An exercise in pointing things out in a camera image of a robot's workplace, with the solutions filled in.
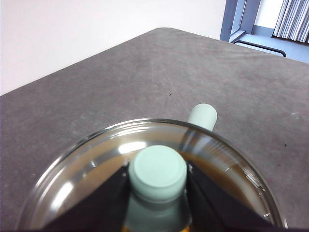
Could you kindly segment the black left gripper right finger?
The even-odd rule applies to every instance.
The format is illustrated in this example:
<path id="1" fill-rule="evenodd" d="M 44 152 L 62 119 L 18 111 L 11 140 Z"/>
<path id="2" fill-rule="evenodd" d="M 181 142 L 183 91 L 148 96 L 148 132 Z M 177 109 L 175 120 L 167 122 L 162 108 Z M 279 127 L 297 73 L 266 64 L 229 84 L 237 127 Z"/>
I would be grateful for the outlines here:
<path id="1" fill-rule="evenodd" d="M 277 230 L 187 162 L 187 198 L 193 230 Z"/>

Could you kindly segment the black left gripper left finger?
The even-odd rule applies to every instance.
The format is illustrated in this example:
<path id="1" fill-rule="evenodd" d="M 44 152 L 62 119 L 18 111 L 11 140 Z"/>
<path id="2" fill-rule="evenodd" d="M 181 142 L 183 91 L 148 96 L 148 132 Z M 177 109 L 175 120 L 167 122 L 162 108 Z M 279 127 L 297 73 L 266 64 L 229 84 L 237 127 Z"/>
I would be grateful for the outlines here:
<path id="1" fill-rule="evenodd" d="M 128 165 L 119 168 L 89 196 L 46 226 L 45 230 L 121 230 L 130 197 Z"/>

